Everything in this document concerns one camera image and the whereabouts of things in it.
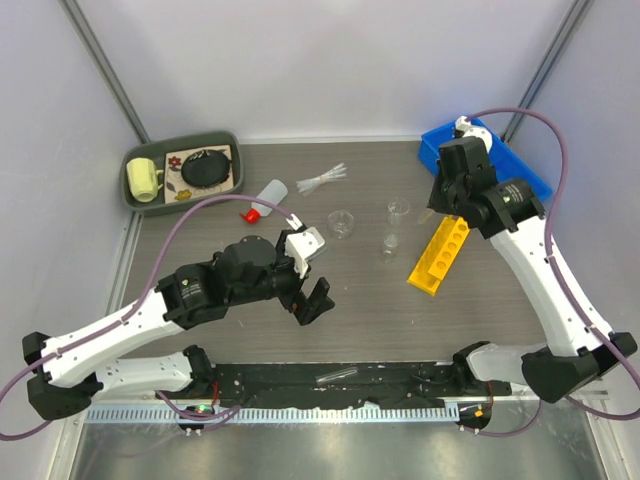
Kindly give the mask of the yellow test tube rack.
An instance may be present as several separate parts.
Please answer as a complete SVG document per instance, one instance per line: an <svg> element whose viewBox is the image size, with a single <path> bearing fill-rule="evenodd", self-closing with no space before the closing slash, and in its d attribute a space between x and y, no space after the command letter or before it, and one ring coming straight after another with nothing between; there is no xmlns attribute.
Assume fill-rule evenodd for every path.
<svg viewBox="0 0 640 480"><path fill-rule="evenodd" d="M407 283L435 296L469 233L469 226L464 219L446 216L409 275Z"/></svg>

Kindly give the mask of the clear glass test tube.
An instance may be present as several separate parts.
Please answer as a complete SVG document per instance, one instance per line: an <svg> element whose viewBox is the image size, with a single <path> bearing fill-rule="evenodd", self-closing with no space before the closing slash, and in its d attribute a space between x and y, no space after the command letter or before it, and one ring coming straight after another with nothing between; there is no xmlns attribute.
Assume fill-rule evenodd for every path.
<svg viewBox="0 0 640 480"><path fill-rule="evenodd" d="M356 366L350 366L340 370L331 371L328 373L318 375L316 377L316 384L318 386L333 384L337 381L341 381L341 380L345 380L347 378L353 377L358 373L359 373L359 370Z"/></svg>

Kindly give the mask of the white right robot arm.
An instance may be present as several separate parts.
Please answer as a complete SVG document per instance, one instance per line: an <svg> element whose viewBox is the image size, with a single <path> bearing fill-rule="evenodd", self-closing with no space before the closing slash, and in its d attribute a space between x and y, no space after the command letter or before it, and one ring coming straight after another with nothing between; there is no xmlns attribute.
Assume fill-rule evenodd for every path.
<svg viewBox="0 0 640 480"><path fill-rule="evenodd" d="M546 251L540 200L521 178L498 181L483 140L461 137L440 146L429 206L464 219L500 253L546 338L526 347L467 347L461 352L465 361L451 371L457 391L472 395L488 381L502 381L526 385L542 401L555 403L637 351L631 333L614 331L592 307L562 255Z"/></svg>

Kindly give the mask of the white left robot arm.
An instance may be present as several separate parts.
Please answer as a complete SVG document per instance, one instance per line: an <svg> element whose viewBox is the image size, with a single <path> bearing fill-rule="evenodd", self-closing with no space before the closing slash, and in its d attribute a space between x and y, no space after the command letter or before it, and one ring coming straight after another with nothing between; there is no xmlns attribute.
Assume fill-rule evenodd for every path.
<svg viewBox="0 0 640 480"><path fill-rule="evenodd" d="M306 326L334 308L320 278L310 295L302 286L310 262L326 247L314 228L282 231L277 243L247 236L207 262L184 265L141 298L73 333L34 332L22 340L33 376L28 401L39 416L58 420L88 408L111 389L164 390L205 397L211 366L194 350L167 359L124 361L122 355L152 341L222 319L232 307L277 299Z"/></svg>

